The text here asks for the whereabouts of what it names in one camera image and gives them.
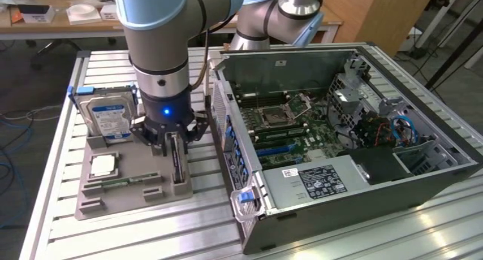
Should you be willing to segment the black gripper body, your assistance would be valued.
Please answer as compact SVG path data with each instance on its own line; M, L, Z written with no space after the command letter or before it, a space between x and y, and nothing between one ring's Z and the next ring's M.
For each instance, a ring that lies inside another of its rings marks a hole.
M187 127L194 120L194 110L191 107L191 88L187 87L172 97L155 97L142 91L142 100L146 110L148 126L159 128L162 125L167 129L175 129L176 124Z

